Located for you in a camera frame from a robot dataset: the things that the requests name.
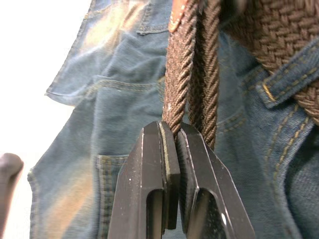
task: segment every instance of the denim jeans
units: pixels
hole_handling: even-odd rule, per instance
[[[92,0],[46,93],[75,109],[29,173],[30,238],[107,238],[119,170],[161,119],[170,11],[171,0]],[[215,153],[256,237],[319,238],[319,129],[292,99],[319,76],[319,39],[272,76],[223,32],[219,44]],[[185,238],[180,217],[163,238]]]

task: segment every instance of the white background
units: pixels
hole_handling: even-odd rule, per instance
[[[26,176],[51,145],[72,107],[44,96],[62,66],[91,0],[0,1],[0,152],[21,157],[4,239],[28,239]]]

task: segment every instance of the faded denim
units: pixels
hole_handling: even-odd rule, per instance
[[[107,238],[117,174],[141,128],[161,118],[171,1],[115,4],[92,1],[47,90],[75,109],[28,176],[32,239]],[[319,238],[319,129],[292,99],[319,76],[319,39],[271,77],[226,34],[219,42],[215,153],[257,238]],[[163,238],[184,239],[177,226]]]

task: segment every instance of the brown braided belt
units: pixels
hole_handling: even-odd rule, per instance
[[[189,101],[189,120],[214,147],[219,72],[217,62],[220,0],[173,0],[167,49],[163,120],[174,135]],[[254,0],[225,28],[269,71],[275,73],[319,35],[316,0]],[[319,80],[294,95],[319,125]]]

